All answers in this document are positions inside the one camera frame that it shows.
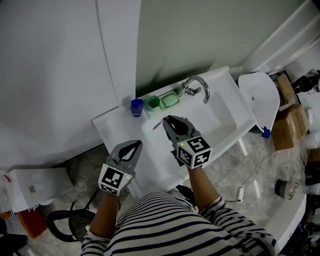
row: grey wall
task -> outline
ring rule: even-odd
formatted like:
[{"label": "grey wall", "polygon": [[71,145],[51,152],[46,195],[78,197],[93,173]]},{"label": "grey wall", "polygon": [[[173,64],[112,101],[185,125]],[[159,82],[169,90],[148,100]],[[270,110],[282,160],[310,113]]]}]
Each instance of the grey wall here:
[{"label": "grey wall", "polygon": [[142,0],[136,94],[243,63],[302,0]]}]

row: black chair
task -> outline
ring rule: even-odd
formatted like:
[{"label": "black chair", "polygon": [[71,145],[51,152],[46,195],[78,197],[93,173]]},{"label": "black chair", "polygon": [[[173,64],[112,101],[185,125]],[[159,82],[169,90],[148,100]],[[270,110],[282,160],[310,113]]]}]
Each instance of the black chair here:
[{"label": "black chair", "polygon": [[[89,206],[98,192],[99,189],[97,188],[83,209],[73,210],[75,205],[75,202],[73,202],[70,210],[56,210],[51,212],[46,218],[48,229],[51,233],[64,242],[80,241],[83,243],[87,235],[86,226],[90,224],[95,217],[95,213],[89,211]],[[68,224],[72,234],[64,234],[56,227],[55,221],[62,219],[69,219]]]}]

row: marble floor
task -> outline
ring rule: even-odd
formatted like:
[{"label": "marble floor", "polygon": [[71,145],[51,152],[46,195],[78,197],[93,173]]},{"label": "marble floor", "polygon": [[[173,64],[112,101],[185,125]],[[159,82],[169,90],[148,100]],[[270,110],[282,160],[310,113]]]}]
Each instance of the marble floor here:
[{"label": "marble floor", "polygon": [[[304,178],[303,160],[306,161],[308,156],[304,145],[302,140],[291,149],[275,151],[272,138],[265,139],[259,134],[247,133],[207,166],[205,172],[227,201],[237,200],[238,190],[242,186],[243,202],[228,202],[229,206],[264,227],[283,202],[274,193],[277,179],[294,179],[299,183]],[[76,201],[75,209],[84,208],[97,188],[101,165],[107,155],[108,151],[102,145],[65,163],[63,166],[67,168],[74,189],[43,207],[44,215],[55,210],[68,210],[73,201]],[[190,186],[189,180],[183,184]],[[100,193],[90,208],[98,206]],[[129,191],[123,193],[120,201],[123,202],[128,194]],[[67,222],[58,222],[57,226],[70,234]],[[80,248],[80,242],[62,242],[47,229],[37,239],[29,240],[20,253],[23,256],[77,256],[80,255]]]}]

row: sink countertop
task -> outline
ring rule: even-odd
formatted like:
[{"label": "sink countertop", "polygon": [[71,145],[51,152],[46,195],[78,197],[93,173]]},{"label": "sink countertop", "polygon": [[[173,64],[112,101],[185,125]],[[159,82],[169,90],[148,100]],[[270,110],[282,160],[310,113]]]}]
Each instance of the sink countertop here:
[{"label": "sink countertop", "polygon": [[[142,152],[135,168],[136,177],[128,186],[135,198],[153,191],[169,191],[188,177],[187,168],[180,167],[170,153],[171,141],[159,125],[153,127],[167,115],[185,116],[201,132],[213,147],[212,157],[207,166],[247,133],[255,124],[254,116],[245,103],[239,88],[232,79],[229,68],[223,67],[200,75],[210,88],[210,99],[203,104],[203,90],[191,97],[183,94],[179,104],[165,111],[158,109],[147,112],[143,109],[140,117],[133,117],[130,105],[120,106],[93,120],[100,136],[110,151],[119,143],[141,140]],[[144,95],[161,96],[173,91],[179,84],[174,83]],[[193,81],[191,88],[201,86]]]}]

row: green cup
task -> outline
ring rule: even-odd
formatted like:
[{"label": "green cup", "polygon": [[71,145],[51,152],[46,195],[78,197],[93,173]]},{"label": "green cup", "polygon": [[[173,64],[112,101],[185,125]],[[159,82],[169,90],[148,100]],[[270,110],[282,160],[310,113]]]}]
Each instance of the green cup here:
[{"label": "green cup", "polygon": [[160,106],[160,99],[155,95],[150,96],[146,101],[146,110],[149,112],[155,111],[156,109],[159,108],[159,106]]}]

